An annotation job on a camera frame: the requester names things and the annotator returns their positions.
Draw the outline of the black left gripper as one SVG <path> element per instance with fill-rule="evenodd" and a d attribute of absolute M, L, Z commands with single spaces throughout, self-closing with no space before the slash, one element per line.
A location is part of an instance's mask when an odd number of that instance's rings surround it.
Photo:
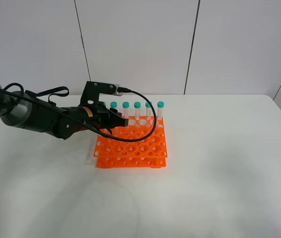
<path fill-rule="evenodd" d="M 121 112 L 115 114 L 102 103 L 98 107 L 78 106 L 78 110 L 82 113 L 81 122 L 98 131 L 111 131 L 113 128 L 126 127 L 129 124 L 129 119 L 123 118 Z"/>

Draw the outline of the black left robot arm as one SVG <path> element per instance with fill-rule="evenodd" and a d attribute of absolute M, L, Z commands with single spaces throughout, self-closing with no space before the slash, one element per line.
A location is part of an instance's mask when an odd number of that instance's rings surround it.
<path fill-rule="evenodd" d="M 74 133 L 93 128 L 97 131 L 111 131 L 125 127 L 128 120 L 114 108 L 106 108 L 99 101 L 100 94 L 115 95 L 118 87 L 114 84 L 88 81 L 76 107 L 57 107 L 51 100 L 43 101 L 42 96 L 66 97 L 68 88 L 62 86 L 34 93 L 24 90 L 8 94 L 9 85 L 0 89 L 0 119 L 8 126 L 47 133 L 61 139 L 68 139 Z"/>

